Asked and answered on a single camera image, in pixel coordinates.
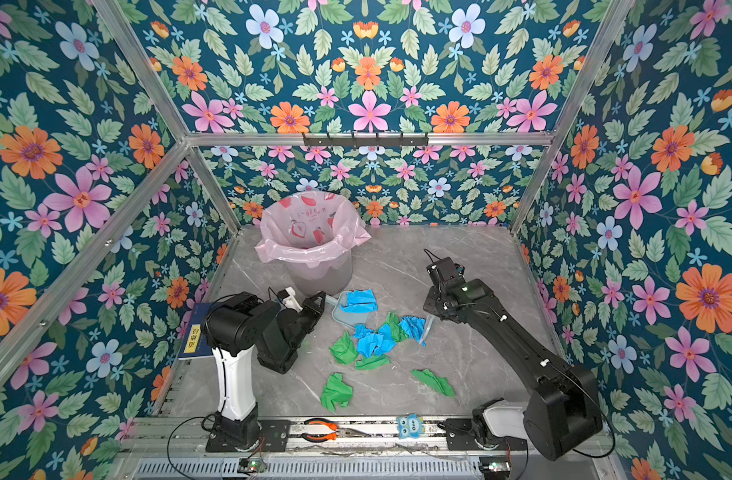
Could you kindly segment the black hook rail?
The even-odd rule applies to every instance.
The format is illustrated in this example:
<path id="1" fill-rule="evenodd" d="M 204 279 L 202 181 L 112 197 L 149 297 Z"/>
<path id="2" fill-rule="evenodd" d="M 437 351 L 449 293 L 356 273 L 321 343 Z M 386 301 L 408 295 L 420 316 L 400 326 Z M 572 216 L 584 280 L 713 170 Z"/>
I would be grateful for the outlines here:
<path id="1" fill-rule="evenodd" d="M 340 133 L 340 134 L 303 134 L 303 145 L 306 147 L 425 147 L 430 145 L 428 134 L 405 133 Z"/>

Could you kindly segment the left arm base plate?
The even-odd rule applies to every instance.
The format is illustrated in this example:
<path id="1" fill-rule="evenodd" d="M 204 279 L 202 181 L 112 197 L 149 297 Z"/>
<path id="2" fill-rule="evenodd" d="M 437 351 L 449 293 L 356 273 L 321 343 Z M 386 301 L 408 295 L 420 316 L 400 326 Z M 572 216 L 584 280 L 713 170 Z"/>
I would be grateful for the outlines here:
<path id="1" fill-rule="evenodd" d="M 209 453 L 283 452 L 290 438 L 288 420 L 220 419 L 206 444 Z"/>

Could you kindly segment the aluminium frame rails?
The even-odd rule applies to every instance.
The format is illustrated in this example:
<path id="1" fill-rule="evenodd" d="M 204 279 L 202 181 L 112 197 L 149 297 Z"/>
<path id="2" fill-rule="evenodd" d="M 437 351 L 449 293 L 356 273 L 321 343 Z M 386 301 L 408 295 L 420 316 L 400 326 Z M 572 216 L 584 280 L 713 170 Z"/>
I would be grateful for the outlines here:
<path id="1" fill-rule="evenodd" d="M 507 225 L 529 169 L 388 134 L 555 137 L 607 1 L 0 1 L 0 479 L 105 479 L 233 232 L 296 192 Z"/>

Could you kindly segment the blue paper scrap top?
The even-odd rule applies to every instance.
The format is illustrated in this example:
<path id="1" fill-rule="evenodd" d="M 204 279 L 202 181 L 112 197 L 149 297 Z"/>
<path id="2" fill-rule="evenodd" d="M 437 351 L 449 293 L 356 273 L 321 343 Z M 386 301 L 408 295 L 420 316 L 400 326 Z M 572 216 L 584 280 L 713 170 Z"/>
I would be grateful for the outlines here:
<path id="1" fill-rule="evenodd" d="M 340 308 L 346 313 L 362 314 L 378 310 L 377 299 L 371 289 L 353 290 L 344 293 L 344 299 L 340 301 Z"/>

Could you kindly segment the blue paper scrap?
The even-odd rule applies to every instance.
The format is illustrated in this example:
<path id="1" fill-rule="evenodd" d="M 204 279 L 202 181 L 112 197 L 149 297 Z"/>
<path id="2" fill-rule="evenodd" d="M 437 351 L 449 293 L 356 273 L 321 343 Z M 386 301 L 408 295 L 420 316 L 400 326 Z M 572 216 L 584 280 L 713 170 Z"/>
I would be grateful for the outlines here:
<path id="1" fill-rule="evenodd" d="M 378 310 L 377 299 L 371 289 L 353 290 L 344 293 L 344 299 L 340 301 L 340 308 L 346 313 L 362 314 Z"/>
<path id="2" fill-rule="evenodd" d="M 356 326 L 354 337 L 357 339 L 357 351 L 364 358 L 386 355 L 397 345 L 393 339 L 391 326 L 387 323 L 376 331 L 359 324 Z"/>
<path id="3" fill-rule="evenodd" d="M 427 320 L 415 316 L 404 316 L 399 323 L 406 336 L 417 341 L 418 344 L 425 344 L 425 330 Z"/>

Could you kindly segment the dark blue book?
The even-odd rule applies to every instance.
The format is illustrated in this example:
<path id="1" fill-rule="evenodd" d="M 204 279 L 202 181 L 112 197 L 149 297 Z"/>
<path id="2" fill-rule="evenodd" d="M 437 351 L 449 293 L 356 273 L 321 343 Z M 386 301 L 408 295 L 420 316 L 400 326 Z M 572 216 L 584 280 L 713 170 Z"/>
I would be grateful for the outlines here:
<path id="1" fill-rule="evenodd" d="M 184 339 L 178 354 L 179 360 L 203 359 L 213 356 L 204 329 L 206 316 L 213 306 L 214 303 L 198 303 L 195 305 L 184 330 Z"/>

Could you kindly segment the small circuit board right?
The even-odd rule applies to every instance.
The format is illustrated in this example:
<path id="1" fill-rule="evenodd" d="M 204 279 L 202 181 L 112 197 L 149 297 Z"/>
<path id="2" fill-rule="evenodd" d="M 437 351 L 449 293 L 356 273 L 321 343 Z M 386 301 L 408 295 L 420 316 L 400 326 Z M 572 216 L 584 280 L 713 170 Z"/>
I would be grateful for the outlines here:
<path id="1" fill-rule="evenodd" d="M 512 465 L 507 460 L 482 458 L 480 471 L 484 480 L 508 480 L 512 473 Z"/>

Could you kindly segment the green paper scrap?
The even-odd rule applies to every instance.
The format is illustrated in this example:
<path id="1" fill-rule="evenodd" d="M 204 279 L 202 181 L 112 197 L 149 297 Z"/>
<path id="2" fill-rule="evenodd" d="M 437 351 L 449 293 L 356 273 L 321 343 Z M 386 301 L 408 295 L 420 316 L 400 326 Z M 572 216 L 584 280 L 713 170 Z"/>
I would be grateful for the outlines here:
<path id="1" fill-rule="evenodd" d="M 324 408 L 336 413 L 340 408 L 347 408 L 354 396 L 352 386 L 344 381 L 342 373 L 332 374 L 321 394 L 321 403 Z"/>
<path id="2" fill-rule="evenodd" d="M 456 391 L 451 386 L 450 382 L 446 377 L 441 377 L 436 375 L 433 371 L 429 369 L 424 370 L 412 370 L 411 371 L 412 376 L 426 385 L 427 387 L 431 388 L 432 390 L 446 396 L 446 397 L 455 397 Z"/>
<path id="3" fill-rule="evenodd" d="M 355 362 L 359 356 L 356 344 L 350 334 L 345 332 L 331 347 L 330 352 L 334 359 L 342 365 Z"/>
<path id="4" fill-rule="evenodd" d="M 387 355 L 362 357 L 356 361 L 355 369 L 359 371 L 370 371 L 384 365 L 389 365 L 390 363 L 390 358 Z"/>
<path id="5" fill-rule="evenodd" d="M 388 313 L 385 326 L 389 330 L 390 337 L 396 343 L 401 343 L 408 339 L 408 334 L 401 326 L 402 319 L 394 312 Z"/>

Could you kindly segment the pale green dustpan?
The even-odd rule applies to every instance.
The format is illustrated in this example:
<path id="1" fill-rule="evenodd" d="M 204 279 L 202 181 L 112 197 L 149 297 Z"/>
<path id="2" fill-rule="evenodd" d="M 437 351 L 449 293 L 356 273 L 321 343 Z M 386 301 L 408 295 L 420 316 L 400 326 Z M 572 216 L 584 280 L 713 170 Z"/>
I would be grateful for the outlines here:
<path id="1" fill-rule="evenodd" d="M 352 314 L 342 311 L 340 308 L 340 301 L 344 299 L 345 292 L 342 292 L 338 297 L 333 297 L 331 295 L 326 296 L 326 303 L 332 307 L 332 318 L 336 322 L 352 328 L 356 328 L 359 324 L 366 324 L 372 314 L 376 313 L 378 310 L 376 312 L 362 314 Z"/>

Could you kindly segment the pale green hand brush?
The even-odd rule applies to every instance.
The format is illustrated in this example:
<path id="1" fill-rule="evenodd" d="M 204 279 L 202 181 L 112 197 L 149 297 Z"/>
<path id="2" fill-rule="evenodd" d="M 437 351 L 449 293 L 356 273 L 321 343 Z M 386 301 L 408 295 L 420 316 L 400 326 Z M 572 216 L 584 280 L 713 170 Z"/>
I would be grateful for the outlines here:
<path id="1" fill-rule="evenodd" d="M 418 343 L 420 345 L 426 345 L 426 340 L 431 332 L 435 320 L 436 317 L 434 315 L 428 315 L 427 318 L 424 320 L 422 334 L 420 336 L 420 339 L 418 340 Z"/>

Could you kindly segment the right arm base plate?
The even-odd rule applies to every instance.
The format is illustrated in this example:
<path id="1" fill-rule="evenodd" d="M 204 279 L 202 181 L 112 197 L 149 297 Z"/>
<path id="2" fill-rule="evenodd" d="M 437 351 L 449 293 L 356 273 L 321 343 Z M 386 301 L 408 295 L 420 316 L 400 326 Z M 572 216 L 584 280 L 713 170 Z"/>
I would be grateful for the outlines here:
<path id="1" fill-rule="evenodd" d="M 438 424 L 451 451 L 525 452 L 527 442 L 513 437 L 496 437 L 486 426 L 478 427 L 472 418 L 447 418 Z"/>

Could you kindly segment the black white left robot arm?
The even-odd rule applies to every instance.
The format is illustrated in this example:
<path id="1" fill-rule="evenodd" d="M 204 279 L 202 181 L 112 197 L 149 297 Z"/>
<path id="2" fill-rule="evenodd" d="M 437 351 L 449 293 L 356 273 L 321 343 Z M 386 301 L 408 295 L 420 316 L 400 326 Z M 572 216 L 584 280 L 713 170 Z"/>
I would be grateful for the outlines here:
<path id="1" fill-rule="evenodd" d="M 284 291 L 268 300 L 241 292 L 208 307 L 202 328 L 217 365 L 220 399 L 215 427 L 238 448 L 252 446 L 260 435 L 253 361 L 287 373 L 325 306 L 324 292 L 298 302 L 294 294 Z"/>

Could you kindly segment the silver mesh waste basket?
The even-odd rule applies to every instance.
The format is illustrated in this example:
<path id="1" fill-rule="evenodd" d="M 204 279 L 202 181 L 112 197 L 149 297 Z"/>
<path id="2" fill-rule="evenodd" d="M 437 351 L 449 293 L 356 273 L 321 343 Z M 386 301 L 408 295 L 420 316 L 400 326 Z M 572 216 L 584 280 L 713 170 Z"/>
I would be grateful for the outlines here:
<path id="1" fill-rule="evenodd" d="M 353 276 L 351 253 L 313 267 L 303 263 L 286 263 L 285 268 L 296 291 L 304 296 L 313 296 L 321 291 L 335 296 L 349 285 Z"/>

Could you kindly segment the orange handled pliers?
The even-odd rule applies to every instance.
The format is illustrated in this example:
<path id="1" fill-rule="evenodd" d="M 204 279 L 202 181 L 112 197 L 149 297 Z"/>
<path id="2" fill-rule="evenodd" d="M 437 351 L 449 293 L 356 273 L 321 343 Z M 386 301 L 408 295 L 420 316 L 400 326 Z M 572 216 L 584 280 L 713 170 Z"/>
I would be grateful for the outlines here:
<path id="1" fill-rule="evenodd" d="M 371 434 L 326 418 L 310 418 L 303 422 L 300 437 L 310 443 L 325 443 L 348 438 L 366 438 Z"/>

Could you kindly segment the small circuit board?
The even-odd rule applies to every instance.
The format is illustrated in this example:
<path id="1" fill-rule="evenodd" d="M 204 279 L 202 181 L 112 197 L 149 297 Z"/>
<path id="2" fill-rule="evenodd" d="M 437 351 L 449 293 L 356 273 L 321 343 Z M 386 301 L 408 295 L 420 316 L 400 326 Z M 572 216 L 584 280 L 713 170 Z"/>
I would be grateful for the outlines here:
<path id="1" fill-rule="evenodd" d="M 484 480 L 508 480 L 512 473 L 512 465 L 507 460 L 482 458 L 480 471 Z"/>
<path id="2" fill-rule="evenodd" d="M 266 463 L 261 459 L 241 459 L 239 467 L 239 471 L 246 475 L 260 474 L 267 470 Z"/>

